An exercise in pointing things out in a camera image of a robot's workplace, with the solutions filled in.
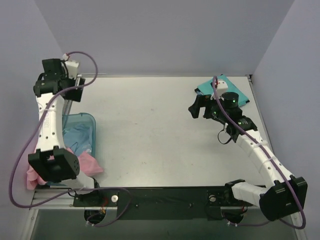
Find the pink t shirt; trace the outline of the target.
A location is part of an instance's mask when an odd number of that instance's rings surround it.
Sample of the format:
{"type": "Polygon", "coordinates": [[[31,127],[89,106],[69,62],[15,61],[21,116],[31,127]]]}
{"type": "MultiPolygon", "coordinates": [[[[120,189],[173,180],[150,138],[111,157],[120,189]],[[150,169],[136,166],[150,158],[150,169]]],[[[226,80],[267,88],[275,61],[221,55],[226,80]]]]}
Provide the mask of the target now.
{"type": "MultiPolygon", "coordinates": [[[[93,177],[97,174],[103,173],[103,168],[99,165],[98,161],[90,155],[89,152],[83,151],[78,157],[80,170],[88,177],[93,177]]],[[[40,175],[28,165],[26,172],[26,188],[27,190],[34,190],[38,185],[44,186],[48,181],[44,181],[40,175]]]]}

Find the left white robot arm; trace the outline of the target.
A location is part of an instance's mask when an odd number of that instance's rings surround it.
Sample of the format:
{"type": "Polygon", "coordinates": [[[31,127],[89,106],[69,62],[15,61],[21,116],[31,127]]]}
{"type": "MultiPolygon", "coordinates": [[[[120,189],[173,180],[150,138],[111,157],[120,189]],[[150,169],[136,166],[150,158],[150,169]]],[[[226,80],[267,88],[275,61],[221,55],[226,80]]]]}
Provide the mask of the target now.
{"type": "Polygon", "coordinates": [[[85,79],[78,74],[79,65],[68,55],[42,61],[44,72],[33,87],[39,114],[38,140],[28,163],[45,182],[89,189],[85,200],[98,206],[103,193],[94,188],[95,180],[81,171],[78,157],[66,149],[63,139],[65,102],[80,102],[82,98],[85,79]]]}

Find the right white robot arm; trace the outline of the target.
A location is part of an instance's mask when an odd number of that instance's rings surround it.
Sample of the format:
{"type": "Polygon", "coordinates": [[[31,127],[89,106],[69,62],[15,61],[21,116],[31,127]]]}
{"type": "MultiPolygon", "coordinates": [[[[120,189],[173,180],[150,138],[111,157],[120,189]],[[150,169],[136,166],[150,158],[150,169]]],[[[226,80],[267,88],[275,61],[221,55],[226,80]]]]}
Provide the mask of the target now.
{"type": "Polygon", "coordinates": [[[239,179],[226,183],[223,199],[229,205],[238,201],[259,207],[269,221],[279,220],[304,208],[308,184],[303,177],[295,177],[277,159],[263,140],[255,123],[243,114],[238,94],[225,92],[219,99],[198,94],[188,108],[197,119],[204,108],[203,118],[221,123],[230,140],[248,156],[263,179],[264,187],[239,179]]]}

